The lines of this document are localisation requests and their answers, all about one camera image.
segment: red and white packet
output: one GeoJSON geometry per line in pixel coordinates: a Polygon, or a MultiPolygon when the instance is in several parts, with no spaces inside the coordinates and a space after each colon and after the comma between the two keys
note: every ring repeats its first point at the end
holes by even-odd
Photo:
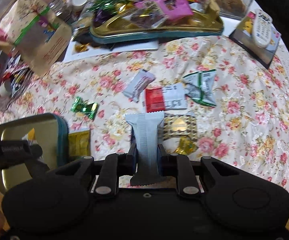
{"type": "Polygon", "coordinates": [[[187,100],[182,83],[155,89],[145,89],[144,104],[147,113],[186,109],[187,100]]]}

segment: table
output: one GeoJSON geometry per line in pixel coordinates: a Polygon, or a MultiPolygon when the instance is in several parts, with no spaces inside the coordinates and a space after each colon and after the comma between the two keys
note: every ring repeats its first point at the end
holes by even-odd
{"type": "MultiPolygon", "coordinates": [[[[224,34],[238,23],[224,19],[224,34]]],[[[91,155],[96,160],[110,153],[127,152],[130,126],[126,113],[141,113],[121,91],[140,69],[156,76],[154,88],[178,82],[190,71],[217,69],[214,95],[217,107],[203,107],[189,98],[188,109],[198,120],[198,150],[191,160],[210,155],[289,191],[289,53],[279,45],[270,70],[224,36],[185,38],[164,43],[158,51],[137,51],[55,63],[48,75],[35,77],[5,113],[0,123],[52,112],[64,117],[70,130],[91,129],[91,155]],[[75,96],[99,103],[94,121],[70,112],[75,96]]],[[[177,139],[164,142],[168,152],[177,139]]],[[[120,180],[129,187],[129,177],[120,180]]],[[[174,181],[151,187],[174,186],[174,181]]]]}

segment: silver screw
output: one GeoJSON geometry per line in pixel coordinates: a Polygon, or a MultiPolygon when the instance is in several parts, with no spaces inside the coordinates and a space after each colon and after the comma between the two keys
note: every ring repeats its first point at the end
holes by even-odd
{"type": "Polygon", "coordinates": [[[197,189],[196,187],[185,187],[183,189],[183,192],[188,194],[188,195],[194,195],[194,194],[197,194],[199,192],[199,189],[197,189]]]}
{"type": "Polygon", "coordinates": [[[98,194],[101,194],[101,195],[106,195],[106,194],[109,194],[111,192],[111,188],[109,188],[107,186],[97,187],[95,190],[98,194]]]}

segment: pink package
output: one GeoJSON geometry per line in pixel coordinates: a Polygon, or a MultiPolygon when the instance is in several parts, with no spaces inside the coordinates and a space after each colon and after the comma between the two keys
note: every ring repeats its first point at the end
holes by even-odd
{"type": "Polygon", "coordinates": [[[135,6],[139,9],[159,6],[171,21],[176,21],[183,17],[193,15],[187,0],[147,0],[138,2],[135,6]]]}

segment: gold tin tray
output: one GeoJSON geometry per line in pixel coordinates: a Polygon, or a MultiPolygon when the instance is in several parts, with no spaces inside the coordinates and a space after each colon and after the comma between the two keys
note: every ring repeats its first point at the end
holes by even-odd
{"type": "Polygon", "coordinates": [[[223,22],[218,16],[217,12],[208,7],[206,14],[199,13],[192,10],[193,16],[181,19],[175,25],[162,26],[160,28],[146,30],[138,27],[137,25],[123,19],[123,17],[130,13],[118,14],[98,28],[91,27],[90,31],[93,36],[99,38],[111,38],[115,35],[131,34],[138,32],[168,32],[168,31],[181,31],[181,32],[201,32],[201,33],[220,33],[223,30],[223,22]]]}
{"type": "MultiPolygon", "coordinates": [[[[58,121],[53,114],[42,114],[0,125],[0,140],[21,140],[32,128],[43,150],[43,160],[50,169],[57,168],[58,121]]],[[[24,164],[0,171],[0,192],[31,179],[24,164]]]]}

